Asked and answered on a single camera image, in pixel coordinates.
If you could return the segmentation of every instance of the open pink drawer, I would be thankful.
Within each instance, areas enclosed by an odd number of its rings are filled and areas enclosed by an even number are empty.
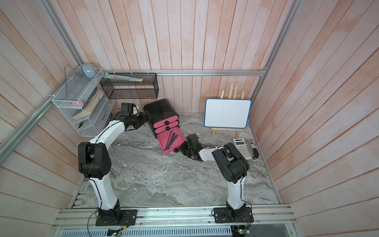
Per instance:
[[[168,142],[170,132],[171,132],[171,136],[172,136],[174,131],[176,132],[175,134],[179,134],[179,136],[176,138],[176,140],[173,142],[173,144],[169,147],[169,149],[167,149],[165,151],[164,149],[166,148],[166,144]],[[159,141],[159,144],[161,145],[161,149],[162,149],[164,155],[173,152],[175,148],[179,149],[179,147],[185,141],[184,137],[182,135],[182,132],[180,131],[180,129],[178,127],[173,127],[172,129],[170,129],[168,131],[161,132],[160,134],[157,134],[157,137],[158,137],[158,141]]]

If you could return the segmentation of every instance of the book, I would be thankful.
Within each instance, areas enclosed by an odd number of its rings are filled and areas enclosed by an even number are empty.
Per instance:
[[[82,109],[77,109],[72,118],[77,120],[85,116],[90,116],[92,111],[95,109],[99,100],[103,97],[104,92],[97,87],[92,91],[91,95],[87,99],[86,103],[83,105]]]

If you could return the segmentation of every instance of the whiteboard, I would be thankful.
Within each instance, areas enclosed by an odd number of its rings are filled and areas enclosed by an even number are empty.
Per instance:
[[[243,129],[247,126],[251,100],[207,99],[204,126]]]

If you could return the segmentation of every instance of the mounting plate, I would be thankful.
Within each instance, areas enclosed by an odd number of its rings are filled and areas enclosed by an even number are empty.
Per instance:
[[[96,220],[96,226],[134,226],[136,224],[137,210],[121,210],[121,214],[121,221],[118,222],[114,219],[98,217]]]
[[[247,216],[250,223],[254,222],[254,218],[251,215],[250,207],[245,208],[243,213],[240,215],[239,220],[237,221],[231,221],[229,219],[229,212],[226,207],[216,207],[213,209],[213,212],[214,212],[213,216],[215,217],[216,223],[247,223],[247,219],[245,216]]]

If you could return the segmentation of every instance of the calculator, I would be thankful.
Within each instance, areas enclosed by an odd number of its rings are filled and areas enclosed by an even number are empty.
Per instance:
[[[250,152],[247,149],[247,145],[243,138],[235,138],[233,139],[233,143],[234,143],[234,146],[237,148],[237,150],[241,153],[243,157],[245,157],[246,160],[251,159]]]

